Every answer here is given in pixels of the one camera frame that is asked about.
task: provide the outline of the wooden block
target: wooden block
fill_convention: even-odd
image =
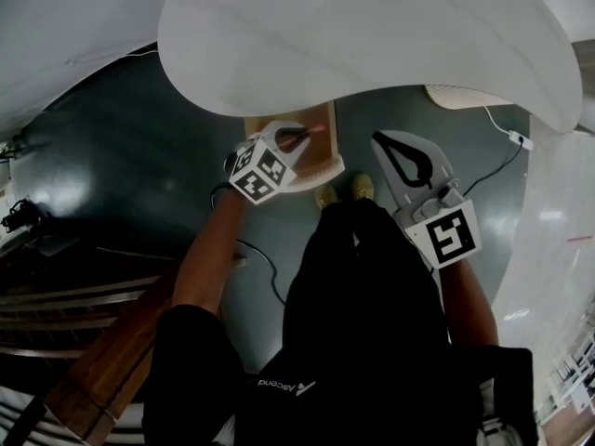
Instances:
[[[330,101],[302,111],[275,114],[266,117],[247,117],[245,134],[247,137],[261,131],[271,121],[293,121],[305,127],[324,125],[327,130],[311,133],[311,142],[293,167],[297,177],[310,177],[333,165],[338,155],[337,121],[335,102]]]
[[[91,345],[44,403],[78,438],[100,446],[151,369],[157,321],[179,266],[162,276]]]

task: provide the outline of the floor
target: floor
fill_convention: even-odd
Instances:
[[[529,117],[521,110],[502,107],[494,116],[528,135]],[[389,210],[394,202],[370,149],[376,130],[411,131],[434,140],[463,188],[498,167],[516,147],[491,126],[483,110],[441,109],[421,87],[340,99],[337,126],[348,167],[336,180],[339,190],[345,192],[350,177],[365,171],[377,184],[379,204]],[[181,256],[205,223],[208,194],[223,180],[223,160],[243,134],[242,120],[201,110],[181,96],[156,55],[130,59],[26,129],[33,151],[12,165],[14,189],[54,216],[85,221],[98,244]],[[472,193],[483,236],[483,250],[472,263],[490,301],[509,263],[527,161],[522,151]],[[317,218],[311,193],[287,194],[249,211],[243,237],[273,258],[282,295]],[[230,279],[224,319],[245,369],[256,372],[280,346],[283,311],[271,293],[269,266],[246,255],[248,265]],[[395,287],[403,288],[398,281]]]
[[[534,117],[531,137],[524,207],[493,310],[502,345],[533,352],[539,405],[595,296],[595,138],[556,134]]]

